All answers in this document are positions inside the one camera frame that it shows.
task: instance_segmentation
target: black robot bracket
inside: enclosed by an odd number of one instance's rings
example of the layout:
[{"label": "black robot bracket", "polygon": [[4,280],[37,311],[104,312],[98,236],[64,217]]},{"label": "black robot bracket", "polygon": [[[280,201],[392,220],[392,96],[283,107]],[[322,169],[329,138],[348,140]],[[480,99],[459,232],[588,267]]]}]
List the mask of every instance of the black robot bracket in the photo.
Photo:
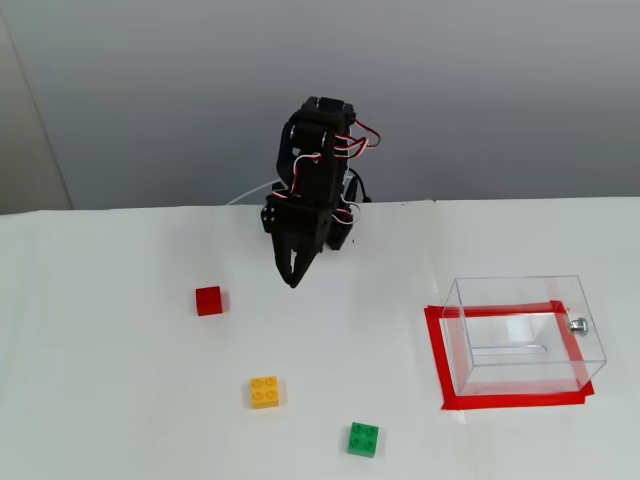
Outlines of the black robot bracket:
[{"label": "black robot bracket", "polygon": [[343,154],[355,120],[353,105],[310,97],[282,130],[276,164],[282,183],[272,186],[261,219],[273,240],[278,271],[291,288],[325,243],[339,250],[352,228],[343,196],[348,168]]}]

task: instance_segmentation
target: transparent plastic box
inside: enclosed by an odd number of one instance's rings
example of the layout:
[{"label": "transparent plastic box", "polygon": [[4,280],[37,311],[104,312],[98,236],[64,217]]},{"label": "transparent plastic box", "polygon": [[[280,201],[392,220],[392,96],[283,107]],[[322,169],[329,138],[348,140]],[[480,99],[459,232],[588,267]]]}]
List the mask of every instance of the transparent plastic box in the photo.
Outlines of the transparent plastic box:
[{"label": "transparent plastic box", "polygon": [[459,278],[442,317],[457,395],[575,392],[607,362],[577,276]]}]

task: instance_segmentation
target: gray wall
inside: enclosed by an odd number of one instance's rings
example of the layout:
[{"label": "gray wall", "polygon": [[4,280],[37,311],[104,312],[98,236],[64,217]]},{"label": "gray wall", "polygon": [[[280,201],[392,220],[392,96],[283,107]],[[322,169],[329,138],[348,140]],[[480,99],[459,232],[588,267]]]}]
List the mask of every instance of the gray wall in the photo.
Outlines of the gray wall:
[{"label": "gray wall", "polygon": [[640,195],[639,1],[0,6],[76,208],[224,203],[308,95],[383,134],[375,200]]},{"label": "gray wall", "polygon": [[69,197],[0,15],[0,215],[66,210]]}]

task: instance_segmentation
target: red tape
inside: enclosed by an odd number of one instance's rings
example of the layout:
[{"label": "red tape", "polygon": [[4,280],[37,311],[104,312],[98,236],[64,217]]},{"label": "red tape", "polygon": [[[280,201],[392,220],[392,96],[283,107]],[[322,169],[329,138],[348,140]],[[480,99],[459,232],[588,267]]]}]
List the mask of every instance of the red tape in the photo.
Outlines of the red tape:
[{"label": "red tape", "polygon": [[[447,318],[444,315],[443,307],[429,306],[424,309],[427,317],[427,328],[429,337],[431,338],[431,348],[433,349],[433,357],[436,362],[436,369],[440,379],[440,387],[442,388],[442,396],[444,403],[443,410],[477,410],[483,408],[513,408],[513,407],[551,407],[556,405],[582,405],[588,395],[593,395],[594,390],[591,382],[587,382],[577,392],[560,392],[547,394],[513,394],[513,395],[474,395],[474,396],[458,396],[453,388],[451,380],[451,371],[447,361],[447,351],[442,338],[442,327],[440,319]],[[495,306],[482,308],[465,308],[465,316],[497,316],[497,315],[513,315],[522,313],[539,313],[548,312],[555,313],[558,324],[563,326],[566,311],[561,302],[550,302],[547,304],[535,305],[519,305],[519,306]],[[573,335],[562,336],[565,347],[572,361],[581,361],[582,355],[580,348]],[[580,382],[582,376],[581,371],[575,371],[576,378]]]}]

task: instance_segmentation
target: red cube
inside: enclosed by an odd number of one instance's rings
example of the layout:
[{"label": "red cube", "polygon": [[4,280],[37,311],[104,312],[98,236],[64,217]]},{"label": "red cube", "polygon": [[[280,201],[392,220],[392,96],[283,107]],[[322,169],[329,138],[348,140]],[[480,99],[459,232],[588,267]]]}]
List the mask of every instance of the red cube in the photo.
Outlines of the red cube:
[{"label": "red cube", "polygon": [[220,287],[196,288],[196,307],[201,317],[222,313]]}]

